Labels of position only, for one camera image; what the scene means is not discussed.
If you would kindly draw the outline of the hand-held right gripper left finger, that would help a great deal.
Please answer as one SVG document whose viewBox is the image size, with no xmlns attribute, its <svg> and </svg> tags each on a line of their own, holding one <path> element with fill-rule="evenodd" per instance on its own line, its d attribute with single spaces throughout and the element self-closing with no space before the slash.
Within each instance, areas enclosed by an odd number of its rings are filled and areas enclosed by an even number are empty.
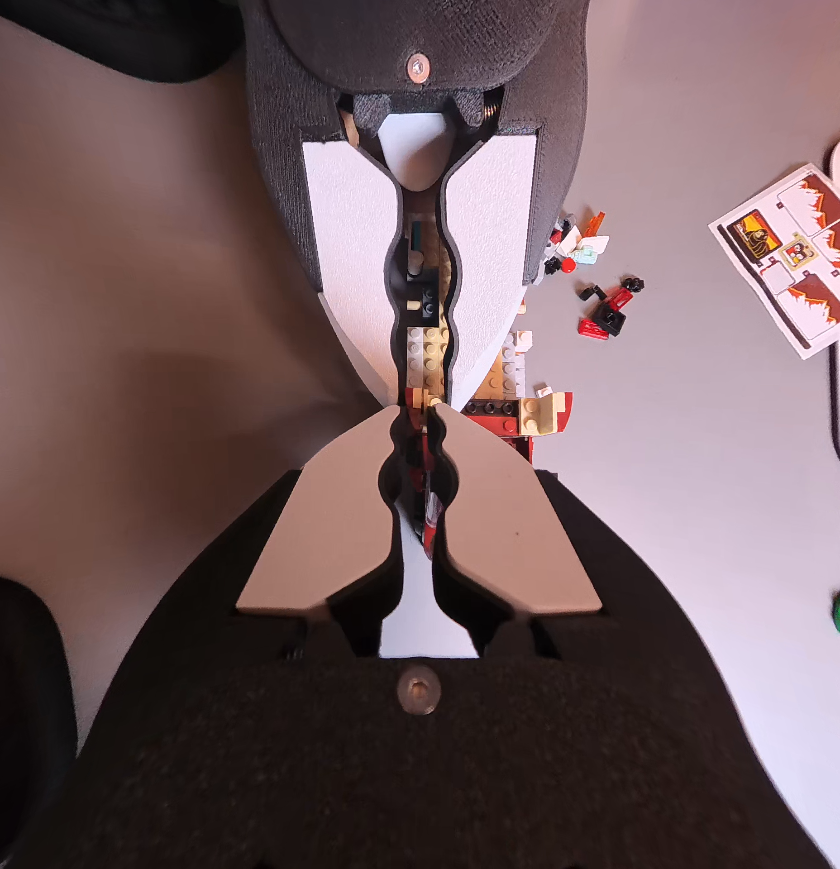
<svg viewBox="0 0 840 869">
<path fill-rule="evenodd" d="M 239 596 L 239 612 L 315 609 L 384 563 L 394 520 L 379 475 L 394 449 L 399 412 L 385 407 L 305 464 Z"/>
</svg>

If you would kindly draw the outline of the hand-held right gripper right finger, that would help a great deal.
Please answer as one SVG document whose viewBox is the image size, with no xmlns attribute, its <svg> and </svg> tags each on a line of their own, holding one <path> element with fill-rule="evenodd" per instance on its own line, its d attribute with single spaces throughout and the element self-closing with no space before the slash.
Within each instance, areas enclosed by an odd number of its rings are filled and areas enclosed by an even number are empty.
<svg viewBox="0 0 840 869">
<path fill-rule="evenodd" d="M 445 565 L 521 614 L 599 611 L 598 593 L 531 464 L 444 403 L 430 410 L 429 438 Z"/>
</svg>

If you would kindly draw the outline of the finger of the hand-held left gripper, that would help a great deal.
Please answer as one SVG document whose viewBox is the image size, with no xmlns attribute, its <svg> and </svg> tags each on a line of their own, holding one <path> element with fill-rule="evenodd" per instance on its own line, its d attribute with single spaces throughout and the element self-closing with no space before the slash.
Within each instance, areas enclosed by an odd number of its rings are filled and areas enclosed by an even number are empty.
<svg viewBox="0 0 840 869">
<path fill-rule="evenodd" d="M 535 147 L 535 135 L 491 136 L 443 180 L 441 219 L 456 257 L 448 313 L 456 341 L 452 407 L 463 407 L 481 385 L 523 299 Z"/>
<path fill-rule="evenodd" d="M 306 178 L 330 324 L 371 394 L 397 403 L 396 314 L 388 268 L 402 229 L 395 180 L 347 141 L 304 143 Z"/>
</svg>

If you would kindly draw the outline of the tan and dark red brick model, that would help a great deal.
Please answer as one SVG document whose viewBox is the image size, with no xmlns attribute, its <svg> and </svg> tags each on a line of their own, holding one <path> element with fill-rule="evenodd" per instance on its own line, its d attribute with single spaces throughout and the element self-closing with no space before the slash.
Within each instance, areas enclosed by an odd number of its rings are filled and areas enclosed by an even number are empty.
<svg viewBox="0 0 840 869">
<path fill-rule="evenodd" d="M 400 244 L 400 278 L 406 320 L 400 327 L 405 347 L 404 386 L 421 387 L 425 395 L 445 399 L 444 362 L 449 350 L 449 326 L 444 302 L 450 285 L 449 254 L 441 241 L 434 215 L 410 215 Z M 487 375 L 462 414 L 498 436 L 527 462 L 533 462 L 534 441 L 562 433 L 573 407 L 571 393 L 548 386 L 534 394 L 527 388 L 526 355 L 533 346 L 533 333 L 512 329 L 497 352 Z M 411 494 L 406 508 L 426 555 L 435 548 L 436 527 L 442 504 L 434 493 L 435 459 L 427 436 L 428 408 L 410 410 L 412 433 L 408 438 L 407 462 Z"/>
</svg>

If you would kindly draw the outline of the grey desk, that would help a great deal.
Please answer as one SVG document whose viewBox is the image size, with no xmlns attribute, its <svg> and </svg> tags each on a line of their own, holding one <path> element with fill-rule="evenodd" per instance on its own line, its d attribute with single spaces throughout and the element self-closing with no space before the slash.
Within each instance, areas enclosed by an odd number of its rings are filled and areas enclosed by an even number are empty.
<svg viewBox="0 0 840 869">
<path fill-rule="evenodd" d="M 592 2 L 568 208 L 596 267 L 527 294 L 535 460 L 652 567 L 840 867 L 840 463 L 801 361 L 708 223 L 840 139 L 840 2 Z M 79 738 L 165 589 L 284 470 L 375 410 L 257 172 L 243 64 L 137 81 L 0 19 L 0 574 L 64 635 Z M 578 293 L 645 283 L 619 336 Z"/>
</svg>

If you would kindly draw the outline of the pile of small grey bricks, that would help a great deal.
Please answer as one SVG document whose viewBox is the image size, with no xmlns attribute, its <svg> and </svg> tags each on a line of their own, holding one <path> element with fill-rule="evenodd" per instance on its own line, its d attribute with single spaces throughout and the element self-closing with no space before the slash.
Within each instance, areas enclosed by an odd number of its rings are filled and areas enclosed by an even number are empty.
<svg viewBox="0 0 840 869">
<path fill-rule="evenodd" d="M 543 278 L 560 271 L 565 274 L 575 271 L 578 264 L 574 258 L 574 251 L 579 247 L 581 240 L 577 218 L 571 213 L 560 215 L 544 249 L 538 276 Z"/>
</svg>

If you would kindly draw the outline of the red and black brick piece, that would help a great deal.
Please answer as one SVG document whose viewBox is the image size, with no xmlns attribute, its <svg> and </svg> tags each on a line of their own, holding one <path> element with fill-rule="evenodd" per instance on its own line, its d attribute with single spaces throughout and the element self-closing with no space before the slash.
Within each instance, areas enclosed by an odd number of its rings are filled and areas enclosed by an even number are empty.
<svg viewBox="0 0 840 869">
<path fill-rule="evenodd" d="M 625 321 L 621 309 L 634 297 L 634 293 L 622 285 L 613 295 L 607 296 L 598 286 L 585 288 L 578 294 L 582 301 L 599 298 L 598 305 L 589 316 L 580 320 L 578 334 L 606 341 L 610 336 L 619 336 Z"/>
</svg>

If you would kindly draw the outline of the black padded cushion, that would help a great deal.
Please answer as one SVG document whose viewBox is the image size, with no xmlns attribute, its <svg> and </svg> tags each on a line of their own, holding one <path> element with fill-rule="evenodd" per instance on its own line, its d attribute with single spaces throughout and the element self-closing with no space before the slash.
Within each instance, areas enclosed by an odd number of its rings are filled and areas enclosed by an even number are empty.
<svg viewBox="0 0 840 869">
<path fill-rule="evenodd" d="M 0 16 L 145 81 L 195 81 L 243 43 L 238 6 L 216 1 L 0 1 Z"/>
<path fill-rule="evenodd" d="M 0 867 L 61 787 L 77 738 L 57 624 L 33 591 L 0 577 Z"/>
</svg>

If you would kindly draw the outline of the printed instruction sheet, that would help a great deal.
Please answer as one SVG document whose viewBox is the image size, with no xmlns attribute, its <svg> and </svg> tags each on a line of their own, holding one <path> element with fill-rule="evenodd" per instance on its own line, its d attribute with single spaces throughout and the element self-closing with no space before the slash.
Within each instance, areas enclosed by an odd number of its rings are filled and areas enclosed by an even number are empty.
<svg viewBox="0 0 840 869">
<path fill-rule="evenodd" d="M 815 165 L 709 229 L 802 359 L 840 338 L 840 192 Z"/>
</svg>

